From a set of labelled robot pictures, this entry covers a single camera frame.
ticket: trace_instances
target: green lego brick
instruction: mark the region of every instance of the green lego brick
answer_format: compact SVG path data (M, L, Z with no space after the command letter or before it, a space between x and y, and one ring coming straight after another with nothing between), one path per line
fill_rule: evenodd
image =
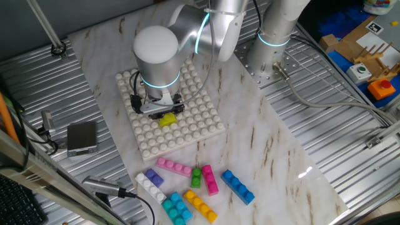
M200 178L201 178L201 169L195 168L192 171L192 183L190 186L192 188L200 188Z

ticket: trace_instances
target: yellow object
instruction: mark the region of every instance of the yellow object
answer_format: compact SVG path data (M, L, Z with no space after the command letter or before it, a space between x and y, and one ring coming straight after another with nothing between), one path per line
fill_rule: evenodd
M218 215L210 209L192 190L188 190L183 196L194 206L210 223L217 219Z
M168 126L171 125L173 123L176 123L176 118L175 115L172 113L167 113L164 115L163 118L160 119L160 126Z

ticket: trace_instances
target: marble surface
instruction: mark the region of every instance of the marble surface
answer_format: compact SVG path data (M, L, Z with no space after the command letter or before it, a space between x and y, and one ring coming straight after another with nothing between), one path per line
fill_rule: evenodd
M190 179L156 167L155 159L143 162L114 78L136 67L135 34L146 26L165 26L182 2L187 1L167 1L69 35L137 192L154 207L156 224L172 222L134 177L153 168L164 178L160 190L167 196L184 194ZM194 56L193 63L204 80L209 59ZM219 194L209 197L204 180L192 190L218 215L213 224L329 224L348 209L235 56L212 67L206 89L226 132L164 157L193 167L212 166ZM254 193L250 205L218 178L226 169ZM194 214L188 224L208 223L187 204Z

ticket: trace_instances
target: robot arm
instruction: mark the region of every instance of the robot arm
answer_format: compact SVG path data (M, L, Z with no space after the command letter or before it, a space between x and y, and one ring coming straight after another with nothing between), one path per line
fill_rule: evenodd
M207 12L180 5L168 28L150 26L136 36L133 49L146 91L160 99L156 104L141 106L141 112L154 114L173 108L173 96L179 91L179 70L185 59L192 53L212 53L210 19L214 24L214 57L218 61L231 57L247 4L248 0L214 0Z
M273 64L283 60L285 45L309 1L275 0L268 7L248 56L259 73L273 73ZM177 105L173 96L179 91L179 71L192 53L210 55L214 48L218 61L231 57L247 5L248 0L213 0L207 11L180 5L168 28L150 26L136 36L133 49L144 86L151 99L159 99L141 106L140 113L166 112Z

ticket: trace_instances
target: white baseplate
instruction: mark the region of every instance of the white baseplate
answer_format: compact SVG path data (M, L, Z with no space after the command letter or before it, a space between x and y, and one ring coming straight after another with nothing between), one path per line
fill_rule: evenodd
M131 72L125 71L117 74L116 81L143 161L154 159L225 131L224 124L221 123L205 89L193 101L184 105L185 110L176 116L177 123L169 126L161 128L159 120L152 120L143 114L136 114L131 107L129 98L129 95L133 94L133 90L129 87L129 78L135 72L136 70L133 69ZM187 59L182 66L179 80L181 96L184 100L189 99L203 85L190 59ZM140 85L140 81L139 76L136 88L138 93L144 96L145 90Z

